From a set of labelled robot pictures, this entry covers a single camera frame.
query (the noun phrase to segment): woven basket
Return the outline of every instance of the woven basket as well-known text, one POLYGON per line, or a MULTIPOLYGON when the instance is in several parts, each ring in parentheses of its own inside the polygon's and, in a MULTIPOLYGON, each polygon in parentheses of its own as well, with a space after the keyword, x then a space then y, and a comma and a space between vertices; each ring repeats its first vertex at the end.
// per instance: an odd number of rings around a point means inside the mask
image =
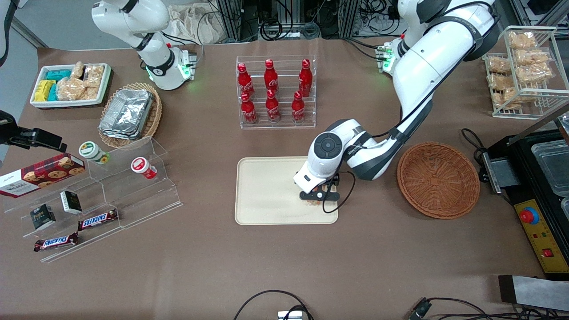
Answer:
MULTIPOLYGON (((146 91, 151 92, 152 95, 154 95, 154 99, 152 100, 152 104, 150 105, 151 109, 150 109, 150 112, 148 114, 148 118, 146 118, 145 127, 142 130, 141 138, 152 137, 156 133, 156 130, 158 129, 158 123, 160 123, 160 117, 162 116, 162 102, 160 100, 160 97, 158 96, 158 92, 156 92, 156 89, 154 89, 153 87, 151 87, 150 85, 148 85, 146 83, 127 84, 126 86, 122 87, 121 89, 146 90, 146 91)), ((103 109, 103 114, 101 115, 101 119, 103 119, 103 117, 105 116, 105 113, 109 109, 110 102, 113 100, 114 96, 117 94, 117 92, 119 90, 117 90, 108 99, 108 101, 105 105, 105 109, 103 109)), ((103 140, 103 142, 106 145, 114 147, 114 148, 124 147, 124 146, 128 145, 129 143, 136 141, 136 140, 127 140, 127 139, 118 139, 118 138, 107 137, 100 131, 99 131, 99 136, 101 136, 101 139, 103 140)))
POLYGON ((425 142, 407 150, 397 166, 403 196, 420 212, 455 219, 472 210, 480 182, 472 163, 451 146, 425 142))

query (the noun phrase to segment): coca-cola bottle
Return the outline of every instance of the coca-cola bottle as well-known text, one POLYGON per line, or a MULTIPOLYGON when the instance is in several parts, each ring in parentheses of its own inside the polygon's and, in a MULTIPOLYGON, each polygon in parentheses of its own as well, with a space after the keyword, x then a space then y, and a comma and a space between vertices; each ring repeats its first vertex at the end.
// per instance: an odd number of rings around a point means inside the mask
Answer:
POLYGON ((251 79, 251 76, 247 72, 245 63, 238 64, 237 71, 239 72, 237 82, 239 82, 239 88, 241 89, 241 92, 248 93, 249 98, 252 99, 255 96, 255 89, 253 88, 253 79, 251 79))
POLYGON ((249 100, 247 92, 241 94, 241 113, 243 113, 243 120, 248 124, 256 124, 259 121, 255 112, 255 105, 249 100))
POLYGON ((310 70, 310 60, 302 60, 302 70, 300 70, 300 75, 298 76, 298 89, 303 97, 308 97, 310 95, 310 89, 312 89, 312 71, 310 70))
POLYGON ((267 90, 267 101, 265 106, 267 107, 267 115, 269 116, 269 121, 276 124, 281 120, 281 113, 279 112, 279 101, 275 98, 276 92, 273 89, 267 90))
POLYGON ((302 101, 300 91, 294 93, 294 100, 292 101, 292 120, 296 124, 304 122, 304 101, 302 101))
POLYGON ((273 90, 275 95, 279 92, 279 75, 274 69, 274 63, 271 59, 265 60, 265 86, 267 90, 273 90))

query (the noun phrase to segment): small jar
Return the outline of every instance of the small jar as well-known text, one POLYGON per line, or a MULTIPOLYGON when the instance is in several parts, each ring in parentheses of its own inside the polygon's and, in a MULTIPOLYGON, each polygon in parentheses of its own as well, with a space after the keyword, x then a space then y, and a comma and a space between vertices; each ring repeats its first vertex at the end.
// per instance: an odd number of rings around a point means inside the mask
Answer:
POLYGON ((135 173, 142 174, 146 179, 152 179, 156 176, 156 167, 150 165, 148 160, 143 157, 138 157, 132 161, 130 168, 135 173))
POLYGON ((94 163, 99 165, 104 165, 109 161, 109 154, 101 150, 99 146, 93 141, 86 141, 79 147, 79 154, 94 163))

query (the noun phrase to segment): brown table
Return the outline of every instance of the brown table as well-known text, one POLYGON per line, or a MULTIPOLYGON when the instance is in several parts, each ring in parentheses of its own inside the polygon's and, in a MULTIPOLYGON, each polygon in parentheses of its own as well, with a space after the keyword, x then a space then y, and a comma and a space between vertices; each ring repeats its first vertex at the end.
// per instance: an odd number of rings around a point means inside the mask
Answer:
MULTIPOLYGON (((294 292, 317 319, 401 319, 423 296, 509 311, 499 303, 496 275, 542 276, 514 211, 488 185, 470 214, 450 221, 423 216, 397 186, 397 161, 409 146, 439 141, 472 159, 460 128, 474 130, 490 146, 529 125, 490 116, 481 60, 461 64, 440 86, 424 124, 380 179, 357 182, 335 224, 243 227, 233 218, 241 158, 306 155, 314 137, 341 118, 383 132, 398 121, 399 103, 374 61, 340 40, 205 51, 195 81, 159 91, 164 113, 155 138, 170 152, 168 175, 184 206, 51 264, 41 264, 22 239, 19 217, 0 215, 2 319, 231 319, 247 298, 266 289, 294 292), (241 130, 236 56, 283 54, 317 56, 317 128, 241 130)), ((149 82, 134 50, 39 51, 40 66, 78 60, 110 64, 111 92, 149 82)), ((19 124, 63 136, 73 152, 86 140, 100 140, 100 115, 101 108, 26 105, 19 124)), ((52 155, 11 147, 1 173, 52 155)), ((259 297, 241 318, 274 319, 293 304, 284 296, 259 297)), ((472 310, 440 302, 430 314, 452 311, 472 310)))

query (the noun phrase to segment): snickers bar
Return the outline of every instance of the snickers bar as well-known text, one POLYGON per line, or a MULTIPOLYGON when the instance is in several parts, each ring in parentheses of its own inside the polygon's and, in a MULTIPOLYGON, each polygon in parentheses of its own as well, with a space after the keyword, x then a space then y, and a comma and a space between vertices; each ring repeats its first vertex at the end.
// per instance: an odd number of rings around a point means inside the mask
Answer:
POLYGON ((77 231, 81 231, 85 228, 89 228, 89 227, 92 227, 94 225, 98 225, 98 224, 101 224, 103 222, 111 221, 111 220, 115 220, 115 219, 118 219, 118 214, 117 214, 116 209, 111 210, 109 212, 106 212, 102 215, 94 216, 94 217, 87 219, 85 221, 79 221, 78 222, 79 226, 77 227, 77 231))
POLYGON ((50 248, 67 247, 79 244, 79 236, 77 232, 64 237, 53 238, 49 240, 38 240, 34 245, 34 251, 40 252, 50 248))

